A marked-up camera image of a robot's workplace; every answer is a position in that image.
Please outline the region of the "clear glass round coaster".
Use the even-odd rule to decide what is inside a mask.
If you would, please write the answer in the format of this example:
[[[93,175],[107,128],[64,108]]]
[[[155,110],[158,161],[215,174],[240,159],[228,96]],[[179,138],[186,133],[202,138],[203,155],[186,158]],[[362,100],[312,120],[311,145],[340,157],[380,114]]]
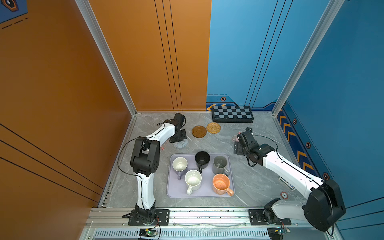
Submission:
[[[187,144],[188,144],[188,140],[187,140],[187,139],[184,139],[184,140],[182,140],[182,141],[180,141],[180,142],[176,142],[176,143],[174,143],[174,146],[175,146],[176,148],[178,148],[178,149],[181,149],[181,148],[186,147]]]

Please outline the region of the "brown wooden round coaster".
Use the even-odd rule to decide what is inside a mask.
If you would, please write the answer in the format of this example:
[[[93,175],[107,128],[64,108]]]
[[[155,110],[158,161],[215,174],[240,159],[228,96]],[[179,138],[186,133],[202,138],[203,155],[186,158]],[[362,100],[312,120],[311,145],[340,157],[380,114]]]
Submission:
[[[203,138],[207,134],[207,129],[204,126],[195,126],[192,129],[192,134],[195,138]]]

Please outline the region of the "woven rattan round coaster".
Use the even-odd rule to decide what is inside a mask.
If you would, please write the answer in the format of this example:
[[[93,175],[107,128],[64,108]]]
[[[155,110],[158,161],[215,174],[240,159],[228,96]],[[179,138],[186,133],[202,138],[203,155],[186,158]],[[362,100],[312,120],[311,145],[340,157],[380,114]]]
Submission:
[[[209,123],[206,127],[207,132],[211,134],[218,134],[221,131],[221,126],[218,123]]]

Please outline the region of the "pink cherry blossom coaster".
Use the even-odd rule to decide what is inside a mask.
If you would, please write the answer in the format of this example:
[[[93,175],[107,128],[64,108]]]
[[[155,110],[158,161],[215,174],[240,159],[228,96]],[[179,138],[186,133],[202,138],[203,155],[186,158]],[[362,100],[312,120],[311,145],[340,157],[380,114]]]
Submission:
[[[235,136],[232,137],[232,141],[233,141],[234,143],[238,143],[238,142],[239,142],[239,139],[238,139],[238,137],[235,135]]]

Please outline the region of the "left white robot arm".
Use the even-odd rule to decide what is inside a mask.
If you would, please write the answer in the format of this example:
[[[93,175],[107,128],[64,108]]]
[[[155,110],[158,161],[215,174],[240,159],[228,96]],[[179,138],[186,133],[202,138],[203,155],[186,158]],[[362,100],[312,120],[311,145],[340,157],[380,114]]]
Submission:
[[[155,132],[135,139],[130,164],[138,181],[138,201],[132,216],[144,224],[151,224],[156,217],[154,175],[160,165],[160,148],[167,141],[179,143],[186,140],[185,124],[186,117],[175,113],[173,119],[158,124]]]

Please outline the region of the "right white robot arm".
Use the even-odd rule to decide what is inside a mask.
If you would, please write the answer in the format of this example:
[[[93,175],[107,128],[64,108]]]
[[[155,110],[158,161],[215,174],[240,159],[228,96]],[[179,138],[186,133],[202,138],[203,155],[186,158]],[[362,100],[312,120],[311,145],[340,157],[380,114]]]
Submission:
[[[306,221],[315,229],[326,232],[346,214],[340,186],[332,179],[322,180],[290,161],[277,147],[260,145],[250,129],[237,135],[234,152],[245,156],[250,167],[265,167],[294,187],[304,198],[302,201],[286,197],[273,199],[264,206],[263,217],[268,225],[277,225],[284,219]]]

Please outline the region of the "grey mug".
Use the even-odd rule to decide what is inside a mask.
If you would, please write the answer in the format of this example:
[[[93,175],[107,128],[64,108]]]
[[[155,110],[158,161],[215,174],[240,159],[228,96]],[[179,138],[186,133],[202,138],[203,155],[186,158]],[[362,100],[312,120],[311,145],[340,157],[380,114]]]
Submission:
[[[227,168],[227,166],[228,166],[228,160],[224,156],[217,156],[214,158],[212,171],[215,175],[224,174],[227,177],[229,177],[231,173]]]

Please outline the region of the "black mug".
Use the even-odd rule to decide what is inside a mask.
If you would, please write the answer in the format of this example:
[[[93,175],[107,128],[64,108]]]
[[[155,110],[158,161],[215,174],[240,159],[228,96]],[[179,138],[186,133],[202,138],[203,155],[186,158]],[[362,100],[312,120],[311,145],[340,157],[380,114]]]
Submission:
[[[200,174],[202,173],[203,169],[205,169],[208,166],[210,159],[211,158],[210,158],[209,153],[207,153],[205,151],[200,151],[200,152],[196,153],[195,162],[196,162],[196,165],[198,167]]]

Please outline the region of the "black checkered chess board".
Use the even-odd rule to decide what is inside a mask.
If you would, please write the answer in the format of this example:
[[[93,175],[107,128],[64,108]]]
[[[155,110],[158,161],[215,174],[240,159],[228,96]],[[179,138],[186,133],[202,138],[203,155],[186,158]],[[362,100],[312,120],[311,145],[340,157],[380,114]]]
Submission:
[[[252,123],[254,120],[249,106],[212,106],[211,114],[215,123]]]

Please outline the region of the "orange mug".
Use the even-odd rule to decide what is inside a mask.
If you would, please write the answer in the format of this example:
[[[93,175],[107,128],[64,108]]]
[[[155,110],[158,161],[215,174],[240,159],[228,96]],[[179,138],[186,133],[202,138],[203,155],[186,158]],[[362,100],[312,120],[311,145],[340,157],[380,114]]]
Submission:
[[[234,191],[230,188],[231,181],[225,174],[216,174],[213,177],[213,190],[218,195],[228,194],[230,197],[234,195]]]

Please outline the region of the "card deck box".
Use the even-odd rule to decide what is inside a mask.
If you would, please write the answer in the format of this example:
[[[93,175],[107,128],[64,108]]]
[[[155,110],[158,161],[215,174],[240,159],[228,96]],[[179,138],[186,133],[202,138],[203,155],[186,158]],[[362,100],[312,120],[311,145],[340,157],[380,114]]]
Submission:
[[[284,183],[285,185],[288,186],[288,188],[290,188],[292,191],[294,191],[296,188],[291,184],[289,183],[287,180],[285,180],[284,178],[282,177],[279,177],[279,180]]]

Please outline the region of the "lavender serving tray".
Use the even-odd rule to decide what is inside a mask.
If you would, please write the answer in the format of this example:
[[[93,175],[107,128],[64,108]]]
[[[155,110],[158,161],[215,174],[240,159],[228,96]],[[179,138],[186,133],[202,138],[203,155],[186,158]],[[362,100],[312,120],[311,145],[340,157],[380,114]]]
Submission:
[[[235,194],[229,155],[198,152],[170,158],[170,198],[231,197]]]

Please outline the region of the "green circuit board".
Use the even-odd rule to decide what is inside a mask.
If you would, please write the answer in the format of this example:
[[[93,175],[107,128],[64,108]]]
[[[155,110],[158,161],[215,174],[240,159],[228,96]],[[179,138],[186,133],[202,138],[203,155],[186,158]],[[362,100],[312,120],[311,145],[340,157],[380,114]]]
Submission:
[[[281,229],[281,228],[268,228],[268,235],[270,240],[283,240],[284,235],[291,232],[290,229]]]
[[[159,235],[158,230],[152,229],[140,229],[138,233],[139,240],[155,239]]]

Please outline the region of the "left green circuit board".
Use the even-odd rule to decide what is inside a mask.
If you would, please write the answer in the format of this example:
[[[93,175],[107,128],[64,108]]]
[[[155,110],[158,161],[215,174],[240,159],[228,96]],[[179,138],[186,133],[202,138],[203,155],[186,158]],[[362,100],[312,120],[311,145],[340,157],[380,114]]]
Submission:
[[[155,239],[159,235],[158,230],[152,229],[140,229],[138,233],[139,240]]]

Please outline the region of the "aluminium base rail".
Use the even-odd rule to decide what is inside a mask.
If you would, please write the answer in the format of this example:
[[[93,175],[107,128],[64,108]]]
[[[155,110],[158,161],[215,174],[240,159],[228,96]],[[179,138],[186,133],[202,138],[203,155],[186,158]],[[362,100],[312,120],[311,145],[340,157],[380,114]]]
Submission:
[[[80,235],[81,240],[138,240],[140,229],[156,229],[149,240],[270,240],[268,228],[290,229],[284,240],[342,240],[337,227],[320,232],[306,221],[282,220],[268,225],[261,217],[263,208],[165,208],[157,220],[139,225],[128,208],[92,209]]]

